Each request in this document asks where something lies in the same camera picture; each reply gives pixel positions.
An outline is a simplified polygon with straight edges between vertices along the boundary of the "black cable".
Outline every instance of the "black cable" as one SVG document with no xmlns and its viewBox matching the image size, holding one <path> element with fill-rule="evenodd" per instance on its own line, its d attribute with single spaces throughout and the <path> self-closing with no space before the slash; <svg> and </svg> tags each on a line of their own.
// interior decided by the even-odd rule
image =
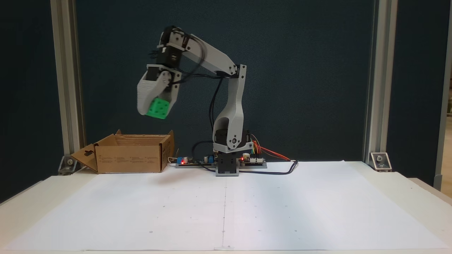
<svg viewBox="0 0 452 254">
<path fill-rule="evenodd" d="M 252 174 L 274 174 L 274 175 L 285 175 L 290 174 L 295 169 L 296 165 L 298 165 L 298 161 L 294 161 L 292 166 L 290 167 L 289 171 L 287 172 L 265 172 L 265 171 L 242 171 L 240 170 L 240 173 L 252 173 Z"/>
<path fill-rule="evenodd" d="M 200 141 L 200 142 L 196 142 L 193 146 L 192 146 L 192 157 L 193 157 L 193 162 L 196 162 L 199 166 L 203 167 L 205 170 L 210 171 L 210 172 L 215 172 L 215 170 L 213 169 L 208 169 L 206 168 L 201 161 L 195 159 L 195 148 L 199 145 L 199 144 L 203 144 L 203 143 L 213 143 L 212 140 L 208 140 L 208 141 Z"/>
<path fill-rule="evenodd" d="M 196 70 L 202 65 L 202 63 L 204 62 L 204 59 L 206 58 L 207 48 L 206 48 L 206 45 L 204 45 L 204 43 L 202 43 L 198 38 L 196 38 L 196 37 L 194 37 L 192 35 L 188 35 L 184 31 L 182 31 L 182 30 L 180 30 L 178 28 L 175 28 L 174 31 L 181 31 L 181 32 L 183 32 L 185 34 L 185 36 L 187 36 L 189 39 L 194 40 L 199 45 L 199 47 L 201 49 L 201 57 L 200 57 L 199 62 L 197 63 L 197 65 L 193 68 L 193 70 L 191 70 L 191 72 L 189 72 L 181 80 L 172 83 L 172 84 L 181 84 L 181 83 L 187 82 L 188 78 L 190 78 L 196 72 Z"/>
<path fill-rule="evenodd" d="M 213 108 L 214 108 L 214 105 L 215 105 L 215 98 L 217 97 L 217 93 L 218 93 L 218 90 L 220 89 L 222 81 L 223 81 L 223 77 L 220 78 L 220 82 L 218 82 L 217 89 L 215 90 L 215 93 L 212 96 L 212 100 L 210 101 L 209 122 L 210 122 L 210 126 L 212 127 L 212 131 L 213 131 L 213 124 L 214 124 L 214 121 L 215 121 L 215 119 L 213 118 Z"/>
</svg>

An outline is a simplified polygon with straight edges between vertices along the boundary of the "green block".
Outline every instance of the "green block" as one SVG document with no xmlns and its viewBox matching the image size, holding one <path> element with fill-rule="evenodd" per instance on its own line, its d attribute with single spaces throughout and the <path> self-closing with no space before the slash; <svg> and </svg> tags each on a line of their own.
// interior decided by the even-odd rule
<svg viewBox="0 0 452 254">
<path fill-rule="evenodd" d="M 170 103 L 160 99 L 160 98 L 155 98 L 152 103 L 151 106 L 149 107 L 148 112 L 146 113 L 146 115 L 153 117 L 153 118 L 160 118 L 160 119 L 165 119 L 166 116 L 168 115 L 168 107 Z"/>
</svg>

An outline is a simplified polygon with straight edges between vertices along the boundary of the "robotic arm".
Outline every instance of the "robotic arm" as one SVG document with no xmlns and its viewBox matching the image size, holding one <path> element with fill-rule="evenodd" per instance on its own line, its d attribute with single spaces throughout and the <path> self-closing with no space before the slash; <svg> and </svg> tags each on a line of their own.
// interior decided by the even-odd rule
<svg viewBox="0 0 452 254">
<path fill-rule="evenodd" d="M 147 72 L 137 86 L 138 112 L 166 118 L 176 102 L 179 85 L 196 70 L 182 77 L 179 63 L 186 56 L 198 66 L 229 79 L 228 101 L 213 125 L 213 149 L 222 154 L 251 149 L 253 143 L 243 132 L 242 95 L 247 67 L 236 65 L 226 54 L 174 26 L 161 34 L 157 49 L 156 64 L 147 65 Z"/>
</svg>

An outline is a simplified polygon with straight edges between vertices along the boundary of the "cardboard box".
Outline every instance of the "cardboard box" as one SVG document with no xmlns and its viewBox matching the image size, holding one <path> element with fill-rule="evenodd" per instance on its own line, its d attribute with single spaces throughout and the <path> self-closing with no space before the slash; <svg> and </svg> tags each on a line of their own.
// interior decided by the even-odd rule
<svg viewBox="0 0 452 254">
<path fill-rule="evenodd" d="M 123 135 L 121 130 L 71 156 L 103 173 L 159 173 L 174 153 L 174 133 L 167 135 Z"/>
</svg>

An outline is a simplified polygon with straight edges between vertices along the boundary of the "yellow wire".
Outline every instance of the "yellow wire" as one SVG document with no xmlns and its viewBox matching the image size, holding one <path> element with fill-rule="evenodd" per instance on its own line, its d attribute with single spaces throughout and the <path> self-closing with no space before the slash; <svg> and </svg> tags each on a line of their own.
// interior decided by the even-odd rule
<svg viewBox="0 0 452 254">
<path fill-rule="evenodd" d="M 251 134 L 251 136 L 253 136 L 253 138 L 256 140 L 257 145 L 260 146 L 259 140 L 257 140 L 256 136 L 254 136 L 253 134 Z"/>
</svg>

